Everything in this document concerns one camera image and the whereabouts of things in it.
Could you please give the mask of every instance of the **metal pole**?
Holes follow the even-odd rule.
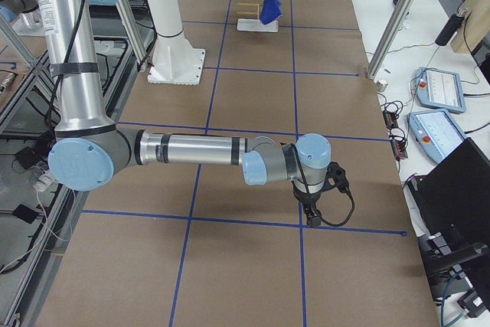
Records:
[[[376,47],[373,58],[367,68],[367,78],[374,79],[376,73],[381,68],[384,58],[388,50],[390,49],[395,36],[397,35],[403,20],[407,16],[407,13],[412,5],[413,0],[399,0],[390,20],[384,30],[383,36],[381,36],[380,43]]]
[[[146,51],[143,46],[143,41],[141,35],[136,27],[136,20],[132,13],[131,6],[128,0],[117,0],[117,11],[122,20],[122,25],[126,29],[128,34],[129,42],[131,43],[132,49],[135,51],[136,59],[138,63],[142,64],[141,71],[146,69]]]
[[[2,16],[0,16],[0,37],[4,38],[8,45],[14,49],[15,53],[21,58],[23,64],[30,68],[36,64],[37,59]]]

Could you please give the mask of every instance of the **white table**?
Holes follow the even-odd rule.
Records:
[[[354,9],[358,18],[359,28],[362,32],[364,47],[369,53],[373,53],[381,39],[381,35],[388,23],[391,13],[394,10],[393,0],[352,0]],[[448,17],[444,12],[438,0],[414,0],[410,13],[404,23],[404,27],[398,32],[390,50],[396,50],[404,46],[415,44],[432,44]],[[401,100],[404,103],[410,98],[410,80],[415,77],[418,67],[425,67],[429,59],[437,49],[437,45],[430,47],[413,47],[403,49],[397,53],[388,54],[384,64],[378,72],[376,78],[388,80],[388,88],[383,95],[388,101]],[[469,54],[456,54],[448,44],[441,47],[435,54],[429,67],[435,67],[440,70],[451,70],[459,73],[462,80],[476,82],[477,77],[474,75],[475,61]],[[488,93],[490,86],[486,82],[482,73],[476,68],[476,75],[480,83],[472,85],[463,83],[465,93]],[[463,114],[453,114],[456,122],[463,130],[478,128],[490,120],[490,97],[475,99],[465,99],[466,112]],[[407,114],[410,112],[412,103],[403,109],[398,125],[407,132]],[[427,110],[421,107],[417,100],[413,104],[412,111]],[[478,144],[480,149],[490,157],[490,127],[470,135]],[[404,182],[412,174],[428,174],[436,165],[430,161],[428,156],[420,148],[412,134],[409,136],[407,147],[408,159],[403,160],[400,166],[400,180]],[[414,203],[410,193],[405,189],[405,197],[412,216],[413,227],[417,236],[426,233],[427,230],[423,225],[422,219],[417,206]],[[456,294],[446,301],[445,304],[445,323],[457,316],[461,309],[456,304],[459,298]],[[460,319],[456,326],[476,327],[489,326],[490,313],[485,312],[477,319],[464,317]]]

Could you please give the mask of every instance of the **computer monitor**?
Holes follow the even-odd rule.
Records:
[[[467,138],[418,183],[420,214],[431,234],[440,232],[451,249],[483,242],[490,246],[490,160]],[[490,309],[490,257],[462,265]]]

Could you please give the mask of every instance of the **sticker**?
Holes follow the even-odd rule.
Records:
[[[58,24],[54,15],[53,4],[50,0],[39,1],[39,10],[43,19],[44,34],[57,34]]]

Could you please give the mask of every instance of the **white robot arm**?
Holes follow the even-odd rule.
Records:
[[[60,122],[54,130],[57,143],[48,157],[60,183],[89,191],[105,185],[126,166],[150,162],[242,165],[248,185],[292,181],[293,193],[303,203],[312,227],[322,220],[315,203],[324,191],[337,188],[347,194],[354,210],[345,171],[330,161],[330,144],[323,136],[307,134],[295,145],[278,146],[265,137],[186,136],[118,129],[104,110],[88,0],[38,0],[38,4],[60,107]],[[155,20],[157,31],[161,23]],[[347,220],[325,223],[342,226]]]

